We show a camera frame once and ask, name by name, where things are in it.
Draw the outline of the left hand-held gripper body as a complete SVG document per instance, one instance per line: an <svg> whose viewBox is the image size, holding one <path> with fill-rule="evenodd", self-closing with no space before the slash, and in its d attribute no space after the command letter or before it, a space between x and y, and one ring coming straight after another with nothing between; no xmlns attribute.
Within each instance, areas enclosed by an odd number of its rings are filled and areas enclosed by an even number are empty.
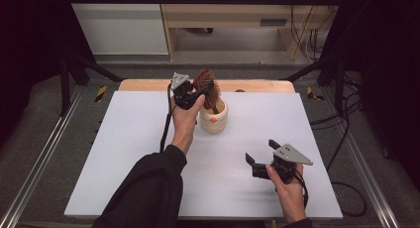
<svg viewBox="0 0 420 228"><path fill-rule="evenodd" d="M194 89L188 75L177 72L173 74L170 89L175 104L184 110L190 109L202 94L201 91Z"/></svg>

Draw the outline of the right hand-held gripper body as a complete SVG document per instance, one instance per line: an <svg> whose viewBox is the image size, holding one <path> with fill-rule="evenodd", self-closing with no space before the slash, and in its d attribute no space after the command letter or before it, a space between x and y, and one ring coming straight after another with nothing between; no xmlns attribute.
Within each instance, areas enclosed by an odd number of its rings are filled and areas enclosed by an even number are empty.
<svg viewBox="0 0 420 228"><path fill-rule="evenodd" d="M313 162L289 144L284 144L277 150L273 150L273 160L270 165L277 171L284 183L292 181L297 164L312 166Z"/></svg>

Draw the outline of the brown hairbrush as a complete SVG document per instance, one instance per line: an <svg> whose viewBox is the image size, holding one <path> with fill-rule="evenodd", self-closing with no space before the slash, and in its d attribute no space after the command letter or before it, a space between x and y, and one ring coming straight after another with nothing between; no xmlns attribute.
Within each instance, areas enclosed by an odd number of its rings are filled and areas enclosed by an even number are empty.
<svg viewBox="0 0 420 228"><path fill-rule="evenodd" d="M212 98L208 98L205 96L205 102L203 104L203 107L205 109L212 109L215 114L218 114L216 104L220 100L220 87L217 81L215 80L214 72L209 69L201 70L193 80L193 87L195 83L205 84L209 81L214 81L214 93Z"/></svg>

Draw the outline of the cream ringed holder cup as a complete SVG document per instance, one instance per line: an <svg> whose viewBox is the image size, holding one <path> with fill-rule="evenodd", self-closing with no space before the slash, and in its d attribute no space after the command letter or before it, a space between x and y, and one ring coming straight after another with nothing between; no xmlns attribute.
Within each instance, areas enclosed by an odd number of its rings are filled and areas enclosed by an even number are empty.
<svg viewBox="0 0 420 228"><path fill-rule="evenodd" d="M219 100L216 104L218 114L212 109L201 108L199 111L199 125L210 134L222 132L228 123L229 107L224 100Z"/></svg>

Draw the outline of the person's left hand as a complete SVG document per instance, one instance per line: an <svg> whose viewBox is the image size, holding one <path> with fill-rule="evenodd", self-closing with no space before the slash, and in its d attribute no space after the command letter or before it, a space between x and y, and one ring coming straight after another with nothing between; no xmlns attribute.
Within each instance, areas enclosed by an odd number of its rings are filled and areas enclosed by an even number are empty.
<svg viewBox="0 0 420 228"><path fill-rule="evenodd" d="M196 118L204 104L205 96L200 95L193 106L188 110L179 108L175 104L173 98L170 98L170 101L174 126L174 135L171 144L178 147L185 155L187 155L193 142Z"/></svg>

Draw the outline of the person's right hand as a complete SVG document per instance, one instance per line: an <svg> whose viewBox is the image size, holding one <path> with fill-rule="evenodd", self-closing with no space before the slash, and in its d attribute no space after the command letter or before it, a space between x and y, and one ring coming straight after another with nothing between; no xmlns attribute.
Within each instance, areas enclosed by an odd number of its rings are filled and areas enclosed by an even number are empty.
<svg viewBox="0 0 420 228"><path fill-rule="evenodd" d="M295 177L290 183L284 183L272 166L265 167L275 187L285 222L291 224L305 219L303 187L299 180Z"/></svg>

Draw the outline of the white table mat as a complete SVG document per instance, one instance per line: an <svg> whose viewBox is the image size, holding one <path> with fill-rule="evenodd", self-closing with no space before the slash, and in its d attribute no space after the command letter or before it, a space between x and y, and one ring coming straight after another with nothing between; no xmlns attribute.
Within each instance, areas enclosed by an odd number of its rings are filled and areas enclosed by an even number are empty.
<svg viewBox="0 0 420 228"><path fill-rule="evenodd" d="M282 215L273 184L256 178L246 162L272 160L269 141L289 144L310 160L303 172L309 200L306 214L339 219L340 206L296 93L225 92L229 112L225 129L209 134L196 128L182 172L182 219L270 219ZM167 98L163 92L113 94L65 215L95 218L134 164L159 148Z"/></svg>

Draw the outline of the yellow black floor tape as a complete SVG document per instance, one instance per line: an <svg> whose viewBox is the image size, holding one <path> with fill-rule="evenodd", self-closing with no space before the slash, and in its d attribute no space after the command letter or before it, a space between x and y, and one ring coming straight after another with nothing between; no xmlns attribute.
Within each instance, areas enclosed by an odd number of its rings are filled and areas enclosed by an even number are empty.
<svg viewBox="0 0 420 228"><path fill-rule="evenodd" d="M307 87L307 98L320 101L325 100L324 96L315 95L311 87Z"/></svg>
<svg viewBox="0 0 420 228"><path fill-rule="evenodd" d="M94 101L95 102L100 102L101 99L103 98L103 95L105 94L106 90L107 90L107 86L106 85L101 86L99 88L98 92L97 92L97 95L96 95L96 98L95 98Z"/></svg>

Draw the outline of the light wooden office desk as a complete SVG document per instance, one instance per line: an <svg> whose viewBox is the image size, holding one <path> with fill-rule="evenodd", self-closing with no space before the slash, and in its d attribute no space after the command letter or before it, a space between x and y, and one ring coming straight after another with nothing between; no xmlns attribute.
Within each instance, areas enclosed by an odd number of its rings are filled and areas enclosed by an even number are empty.
<svg viewBox="0 0 420 228"><path fill-rule="evenodd" d="M328 30L336 6L163 4L169 50L172 33L181 28L274 28L291 60L296 59L309 30Z"/></svg>

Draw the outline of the black metal stand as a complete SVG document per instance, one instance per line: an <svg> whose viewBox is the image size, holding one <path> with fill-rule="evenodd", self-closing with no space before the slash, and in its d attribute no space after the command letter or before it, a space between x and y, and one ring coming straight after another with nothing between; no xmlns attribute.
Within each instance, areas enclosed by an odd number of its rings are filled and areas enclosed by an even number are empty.
<svg viewBox="0 0 420 228"><path fill-rule="evenodd" d="M96 62L79 55L63 57L59 62L60 87L61 87L61 112L63 116L70 108L69 76L72 75L78 85L87 85L90 78L85 69L90 68L114 82L122 82L120 77L107 69L99 66Z"/></svg>
<svg viewBox="0 0 420 228"><path fill-rule="evenodd" d="M335 82L334 108L340 116L343 116L345 64L341 57L321 57L319 60L286 77L285 80L294 82L315 69L321 70L317 78L317 83L320 86L330 86L332 82Z"/></svg>

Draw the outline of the black horizontal metal bar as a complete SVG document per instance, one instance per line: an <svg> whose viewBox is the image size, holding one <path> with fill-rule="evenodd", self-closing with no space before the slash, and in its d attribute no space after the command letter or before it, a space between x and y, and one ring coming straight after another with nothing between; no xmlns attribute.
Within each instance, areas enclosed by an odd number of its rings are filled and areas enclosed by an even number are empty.
<svg viewBox="0 0 420 228"><path fill-rule="evenodd" d="M339 6L344 0L67 0L80 4L218 4Z"/></svg>

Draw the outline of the black curtain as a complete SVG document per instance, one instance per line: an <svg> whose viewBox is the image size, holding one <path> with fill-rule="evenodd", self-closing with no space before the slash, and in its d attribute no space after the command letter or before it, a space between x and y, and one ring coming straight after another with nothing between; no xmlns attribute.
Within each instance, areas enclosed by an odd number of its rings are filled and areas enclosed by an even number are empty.
<svg viewBox="0 0 420 228"><path fill-rule="evenodd" d="M72 6L48 0L0 0L0 144L16 127L30 100L32 87L59 74L65 47L94 61Z"/></svg>
<svg viewBox="0 0 420 228"><path fill-rule="evenodd" d="M324 52L362 76L362 96L391 154L420 187L420 0L349 0Z"/></svg>

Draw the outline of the aluminium floor rail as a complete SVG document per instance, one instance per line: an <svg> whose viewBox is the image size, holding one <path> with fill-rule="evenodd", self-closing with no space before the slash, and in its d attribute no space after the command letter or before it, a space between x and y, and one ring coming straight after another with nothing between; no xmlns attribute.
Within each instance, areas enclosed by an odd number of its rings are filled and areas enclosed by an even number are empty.
<svg viewBox="0 0 420 228"><path fill-rule="evenodd" d="M67 125L70 121L76 107L79 104L80 98L85 91L85 86L76 86L74 92L70 97L70 104L68 109L61 115L55 123L52 132L50 133L46 143L43 146L37 160L32 169L27 175L19 192L15 196L12 204L9 206L4 216L0 219L0 228L15 228L23 211L25 210L35 188L41 179L44 170L46 169L50 158L55 151Z"/></svg>
<svg viewBox="0 0 420 228"><path fill-rule="evenodd" d="M374 208L377 218L383 228L400 228L398 221L390 208L368 162L362 154L355 138L350 132L350 126L345 123L341 127L348 144L350 157L367 192L367 196Z"/></svg>

